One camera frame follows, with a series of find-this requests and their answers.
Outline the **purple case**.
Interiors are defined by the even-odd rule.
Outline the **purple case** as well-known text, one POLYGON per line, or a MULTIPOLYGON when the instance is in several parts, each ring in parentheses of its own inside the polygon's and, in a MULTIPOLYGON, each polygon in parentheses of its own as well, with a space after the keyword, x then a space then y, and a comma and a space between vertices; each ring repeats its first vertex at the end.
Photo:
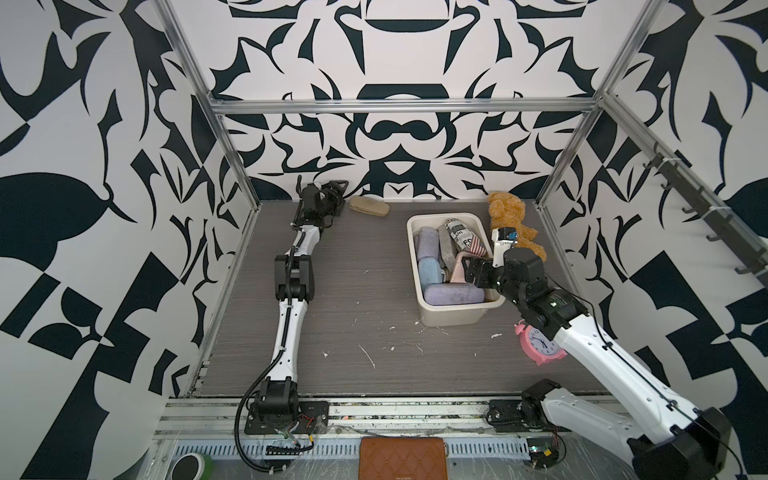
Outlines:
POLYGON ((455 306, 483 303, 485 292, 472 284, 441 283, 426 287, 424 301, 432 306, 455 306))

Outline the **light blue case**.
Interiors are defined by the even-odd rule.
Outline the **light blue case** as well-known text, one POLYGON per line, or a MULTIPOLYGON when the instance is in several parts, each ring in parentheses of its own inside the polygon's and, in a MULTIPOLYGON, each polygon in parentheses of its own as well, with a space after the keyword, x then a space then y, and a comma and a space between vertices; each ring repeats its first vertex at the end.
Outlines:
POLYGON ((422 291, 431 285, 445 282, 444 270, 440 261, 434 257, 424 257, 418 261, 418 275, 422 291))

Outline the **cream plastic storage box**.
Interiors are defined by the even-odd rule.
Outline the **cream plastic storage box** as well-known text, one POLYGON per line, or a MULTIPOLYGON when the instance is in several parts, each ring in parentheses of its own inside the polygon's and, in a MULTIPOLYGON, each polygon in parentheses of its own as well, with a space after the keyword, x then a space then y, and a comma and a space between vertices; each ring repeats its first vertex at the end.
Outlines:
POLYGON ((413 282, 421 322, 428 327, 477 323, 503 297, 465 281, 463 261, 493 258, 480 218, 468 212, 415 215, 406 223, 413 282))

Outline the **purple case horizontal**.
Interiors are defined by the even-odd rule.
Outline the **purple case horizontal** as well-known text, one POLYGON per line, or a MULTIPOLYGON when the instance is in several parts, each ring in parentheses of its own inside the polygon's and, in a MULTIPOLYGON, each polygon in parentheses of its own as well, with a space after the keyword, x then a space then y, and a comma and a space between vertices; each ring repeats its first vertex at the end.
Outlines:
POLYGON ((434 227, 425 226, 418 232, 418 245, 416 258, 421 261, 425 258, 438 259, 440 257, 439 231, 434 227))

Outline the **pink case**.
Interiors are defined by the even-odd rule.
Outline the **pink case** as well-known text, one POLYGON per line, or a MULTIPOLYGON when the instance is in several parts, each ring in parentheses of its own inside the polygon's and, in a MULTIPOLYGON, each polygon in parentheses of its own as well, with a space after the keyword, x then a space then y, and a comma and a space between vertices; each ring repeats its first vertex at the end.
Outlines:
POLYGON ((464 267, 464 261, 466 259, 473 259, 475 258, 475 255, 462 251, 457 254, 456 261, 454 265, 454 269, 452 271, 450 282, 451 283, 465 283, 465 267, 464 267))

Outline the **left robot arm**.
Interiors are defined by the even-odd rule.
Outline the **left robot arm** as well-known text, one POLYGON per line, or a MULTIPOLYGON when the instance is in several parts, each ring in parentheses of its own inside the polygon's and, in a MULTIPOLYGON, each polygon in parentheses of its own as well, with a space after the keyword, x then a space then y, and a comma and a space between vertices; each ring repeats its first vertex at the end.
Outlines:
POLYGON ((312 254, 323 232, 341 214, 348 186, 346 180, 332 180, 297 187, 299 204, 291 221, 295 238, 274 260, 279 321, 273 359, 248 395, 253 401, 250 414, 265 424, 284 428, 299 417, 296 363, 303 321, 315 295, 312 254))

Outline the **grey fabric case horizontal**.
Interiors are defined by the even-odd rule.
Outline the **grey fabric case horizontal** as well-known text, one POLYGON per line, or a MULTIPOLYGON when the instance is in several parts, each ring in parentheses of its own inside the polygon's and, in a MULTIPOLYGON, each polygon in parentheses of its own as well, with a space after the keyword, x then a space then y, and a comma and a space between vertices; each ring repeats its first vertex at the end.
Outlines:
POLYGON ((446 279, 452 278, 456 264, 456 248, 454 241, 446 225, 441 225, 438 229, 440 260, 446 271, 446 279))

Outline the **newspaper print case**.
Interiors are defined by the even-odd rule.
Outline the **newspaper print case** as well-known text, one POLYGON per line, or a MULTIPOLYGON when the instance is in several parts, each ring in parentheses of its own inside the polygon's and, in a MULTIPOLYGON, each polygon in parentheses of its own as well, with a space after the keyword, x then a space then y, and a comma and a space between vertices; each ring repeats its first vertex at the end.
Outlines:
POLYGON ((487 249, 480 239, 465 223, 457 218, 449 218, 445 222, 449 236, 461 252, 486 257, 487 249))

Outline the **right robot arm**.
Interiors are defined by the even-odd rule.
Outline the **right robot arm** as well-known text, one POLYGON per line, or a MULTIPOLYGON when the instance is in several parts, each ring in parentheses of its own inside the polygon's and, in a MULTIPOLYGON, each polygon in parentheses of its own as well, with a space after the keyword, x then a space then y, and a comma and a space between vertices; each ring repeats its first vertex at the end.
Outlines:
POLYGON ((618 415, 544 379, 523 391, 522 419, 574 432, 629 464, 640 479, 713 479, 732 431, 718 409, 700 409, 631 357, 571 292, 552 286, 541 258, 511 247, 500 259, 465 258, 465 279, 511 301, 525 323, 581 363, 625 409, 618 415))

